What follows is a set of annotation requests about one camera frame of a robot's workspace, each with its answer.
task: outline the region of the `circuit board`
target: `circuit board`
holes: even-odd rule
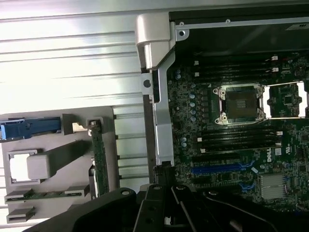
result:
[[[168,71],[176,179],[309,211],[308,68],[302,52],[176,61]]]

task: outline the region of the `heatsink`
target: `heatsink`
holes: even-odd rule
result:
[[[265,200],[284,198],[286,185],[282,174],[268,174],[261,176],[261,195]]]

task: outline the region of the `metal bracket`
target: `metal bracket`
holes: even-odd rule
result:
[[[142,73],[140,75],[141,80],[141,92],[143,95],[153,95],[154,87],[153,87],[153,76],[152,73]]]
[[[186,40],[188,39],[189,35],[190,35],[190,30],[189,29],[182,29],[182,28],[179,28],[179,29],[176,29],[176,41],[183,41],[183,40]]]
[[[157,69],[176,44],[175,23],[169,22],[169,13],[141,14],[136,19],[136,46],[140,67]]]

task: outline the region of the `pcie slot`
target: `pcie slot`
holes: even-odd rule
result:
[[[197,188],[198,192],[205,192],[205,191],[210,191],[214,190],[217,192],[229,192],[229,193],[234,193],[234,194],[241,194],[242,188],[240,185],[230,185],[230,186],[217,186],[217,187],[210,187],[210,188]]]
[[[220,172],[234,172],[244,171],[246,168],[251,167],[254,161],[248,164],[234,163],[226,165],[213,165],[205,167],[193,167],[191,173],[193,174],[208,174],[208,173],[220,173]]]
[[[193,156],[192,162],[207,162],[207,161],[214,161],[214,160],[236,160],[240,159],[240,154],[238,153],[221,153],[221,154],[207,154],[202,156]]]
[[[191,183],[195,185],[210,184],[211,176],[199,176],[191,179]]]

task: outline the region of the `mounting hole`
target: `mounting hole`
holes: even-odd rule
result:
[[[159,190],[159,189],[162,189],[162,187],[161,186],[154,186],[154,189]]]
[[[122,195],[129,195],[130,192],[125,190],[125,191],[122,191],[121,194],[122,194]]]
[[[148,210],[154,211],[154,210],[156,210],[156,207],[154,207],[154,206],[149,206],[149,207],[148,207]]]
[[[146,218],[146,223],[147,224],[151,224],[153,222],[154,222],[154,220],[152,218]]]
[[[146,88],[149,88],[151,86],[150,80],[144,80],[143,84]]]

